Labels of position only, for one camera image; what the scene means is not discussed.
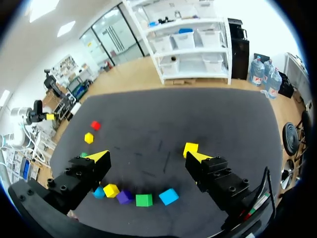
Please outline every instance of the blue water bottle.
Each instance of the blue water bottle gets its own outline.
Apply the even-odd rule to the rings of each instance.
[[[249,81],[256,86],[260,86],[263,78],[264,64],[261,62],[261,57],[258,56],[251,62]]]
[[[264,62],[264,78],[263,78],[263,81],[262,81],[262,83],[264,85],[266,85],[268,76],[270,74],[272,74],[274,72],[274,70],[275,70],[275,67],[272,64],[272,60],[271,59]]]
[[[279,88],[282,84],[282,77],[278,72],[278,69],[275,68],[275,71],[269,74],[267,78],[267,83],[265,86],[268,96],[272,99],[276,98]]]

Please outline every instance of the blue box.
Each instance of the blue box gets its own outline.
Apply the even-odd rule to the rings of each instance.
[[[169,190],[166,190],[165,192],[161,193],[159,197],[165,206],[171,204],[179,198],[179,196],[173,188],[170,188]]]

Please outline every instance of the red cube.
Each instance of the red cube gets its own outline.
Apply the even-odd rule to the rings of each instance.
[[[97,121],[93,121],[93,123],[91,123],[91,127],[94,129],[94,130],[99,130],[101,125],[99,122]]]

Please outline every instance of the green cube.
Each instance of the green cube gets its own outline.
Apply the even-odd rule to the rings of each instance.
[[[135,200],[137,207],[150,207],[153,205],[152,194],[137,194]]]
[[[82,158],[84,158],[84,157],[86,157],[86,156],[88,156],[88,154],[85,153],[85,152],[83,152],[83,153],[80,154],[80,157],[82,157]]]

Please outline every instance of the ceiling light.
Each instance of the ceiling light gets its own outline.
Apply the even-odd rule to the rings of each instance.
[[[66,25],[63,25],[59,31],[58,31],[58,34],[57,34],[57,37],[60,37],[64,34],[66,34],[67,32],[69,32],[73,26],[75,25],[76,21],[72,21],[72,22],[69,22],[67,23]]]
[[[44,16],[45,14],[53,11],[56,8],[58,2],[59,0],[32,0],[30,5],[30,22],[33,22],[41,16]]]
[[[0,107],[3,107],[6,100],[8,99],[10,91],[5,90],[0,98]]]
[[[119,13],[118,9],[112,10],[112,11],[108,12],[107,14],[105,14],[104,18],[109,18],[109,17],[115,16],[115,15],[118,15],[118,13]]]

